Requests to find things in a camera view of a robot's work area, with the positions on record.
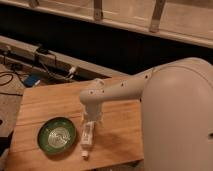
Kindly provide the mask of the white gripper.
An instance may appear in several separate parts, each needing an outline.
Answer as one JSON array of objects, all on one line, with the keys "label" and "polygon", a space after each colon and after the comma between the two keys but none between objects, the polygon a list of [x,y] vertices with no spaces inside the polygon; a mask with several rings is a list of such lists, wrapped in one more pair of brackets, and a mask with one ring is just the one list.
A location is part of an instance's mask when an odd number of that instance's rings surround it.
[{"label": "white gripper", "polygon": [[103,127],[102,118],[102,104],[89,103],[84,105],[83,117],[81,117],[81,126],[90,121],[97,121],[97,124]]}]

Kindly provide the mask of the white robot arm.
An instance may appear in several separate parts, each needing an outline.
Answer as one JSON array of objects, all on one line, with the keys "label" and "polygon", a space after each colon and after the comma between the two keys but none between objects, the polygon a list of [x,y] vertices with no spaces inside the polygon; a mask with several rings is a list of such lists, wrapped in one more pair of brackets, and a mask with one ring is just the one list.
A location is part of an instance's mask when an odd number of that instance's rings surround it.
[{"label": "white robot arm", "polygon": [[185,58],[80,93],[84,120],[102,119],[107,101],[141,103],[145,171],[213,171],[213,65]]}]

